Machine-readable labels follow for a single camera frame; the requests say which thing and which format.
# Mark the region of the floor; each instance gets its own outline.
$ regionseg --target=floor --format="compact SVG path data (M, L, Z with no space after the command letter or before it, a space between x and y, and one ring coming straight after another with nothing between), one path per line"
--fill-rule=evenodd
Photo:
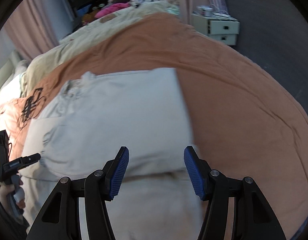
M308 115L308 24L289 0L226 0L241 22L233 48L272 75Z

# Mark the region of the drawer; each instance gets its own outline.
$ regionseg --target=drawer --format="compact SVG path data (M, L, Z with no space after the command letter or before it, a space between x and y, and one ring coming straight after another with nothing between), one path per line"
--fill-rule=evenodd
M236 34L216 34L209 35L209 37L213 40L221 41L226 45L233 46L236 45Z
M234 21L210 21L209 34L238 34L239 22Z
M195 30L204 35L208 35L208 20L200 15L192 14L193 26Z

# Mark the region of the blue textured pad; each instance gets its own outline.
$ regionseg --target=blue textured pad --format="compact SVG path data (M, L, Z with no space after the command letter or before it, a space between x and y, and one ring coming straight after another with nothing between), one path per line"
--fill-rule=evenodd
M115 196L118 195L128 165L128 160L129 160L129 151L127 148L125 148L110 182L109 196L112 200L114 199Z
M203 198L205 197L203 178L198 167L195 164L195 161L192 158L191 153L187 148L184 150L184 162L187 172L190 176L195 194L199 196L201 200L203 200Z

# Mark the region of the metal bolt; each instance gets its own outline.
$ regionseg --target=metal bolt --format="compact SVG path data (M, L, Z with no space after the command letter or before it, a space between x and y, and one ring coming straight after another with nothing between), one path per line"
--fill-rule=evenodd
M247 183L253 183L253 179L251 177L245 177L245 181Z
M68 177L63 177L63 178L61 178L61 183L66 183L66 182L68 182L69 181L69 178Z
M103 173L104 173L104 171L102 171L102 170L97 170L97 171L94 172L94 175L95 175L96 177L99 177L99 176L102 176Z
M219 171L217 170L211 170L211 175L214 176L214 177L217 177L219 175Z

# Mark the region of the white nightstand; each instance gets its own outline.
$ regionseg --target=white nightstand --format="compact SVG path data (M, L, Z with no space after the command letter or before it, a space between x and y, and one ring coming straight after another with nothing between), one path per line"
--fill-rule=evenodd
M236 38L239 33L237 19L232 17L228 19L225 17L205 17L198 14L192 14L192 19L197 32L226 45L236 45Z

